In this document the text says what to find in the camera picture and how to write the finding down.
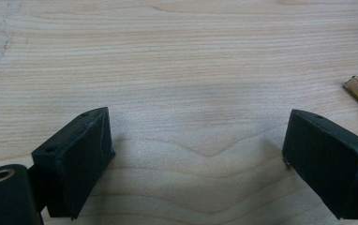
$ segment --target wood grain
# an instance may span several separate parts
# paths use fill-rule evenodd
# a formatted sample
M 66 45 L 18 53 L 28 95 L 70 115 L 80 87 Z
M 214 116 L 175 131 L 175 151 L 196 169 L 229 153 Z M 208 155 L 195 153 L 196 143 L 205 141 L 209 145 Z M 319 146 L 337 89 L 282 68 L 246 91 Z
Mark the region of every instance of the wood grain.
M 0 0 L 0 165 L 108 106 L 116 158 L 46 224 L 358 224 L 280 152 L 294 108 L 358 134 L 352 75 L 355 0 Z

